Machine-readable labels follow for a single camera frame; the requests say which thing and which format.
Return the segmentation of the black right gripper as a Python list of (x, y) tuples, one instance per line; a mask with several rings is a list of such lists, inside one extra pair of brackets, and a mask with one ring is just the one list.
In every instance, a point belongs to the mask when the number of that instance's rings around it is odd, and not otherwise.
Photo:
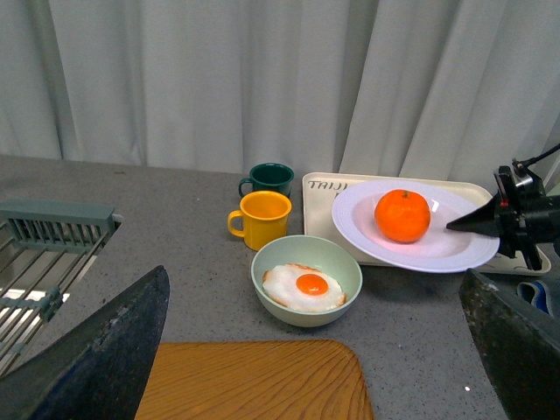
[[(559, 250), (559, 197), (526, 165), (503, 165), (496, 193), (484, 206), (446, 224), (456, 232), (500, 237), (499, 252), (521, 252), (530, 270), (537, 246)], [(559, 418), (559, 321), (469, 269), (459, 298), (486, 375), (510, 419)]]

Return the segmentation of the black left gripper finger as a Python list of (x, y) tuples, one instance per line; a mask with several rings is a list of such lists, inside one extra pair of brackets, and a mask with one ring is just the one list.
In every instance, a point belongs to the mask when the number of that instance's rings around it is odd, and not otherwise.
[(3, 419), (132, 419), (165, 326), (170, 296), (157, 266), (1, 379)]

